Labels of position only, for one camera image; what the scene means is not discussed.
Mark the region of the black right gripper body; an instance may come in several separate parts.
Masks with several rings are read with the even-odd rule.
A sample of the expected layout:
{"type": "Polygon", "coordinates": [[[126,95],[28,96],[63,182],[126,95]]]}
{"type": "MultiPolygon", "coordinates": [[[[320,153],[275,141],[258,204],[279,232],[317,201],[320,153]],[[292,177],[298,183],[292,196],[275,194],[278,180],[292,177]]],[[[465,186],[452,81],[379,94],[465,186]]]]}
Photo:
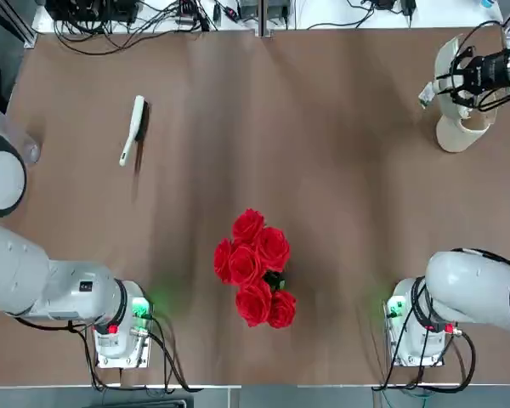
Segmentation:
{"type": "Polygon", "coordinates": [[[479,56],[476,68],[478,86],[481,92],[510,87],[507,64],[510,50],[479,56]]]}

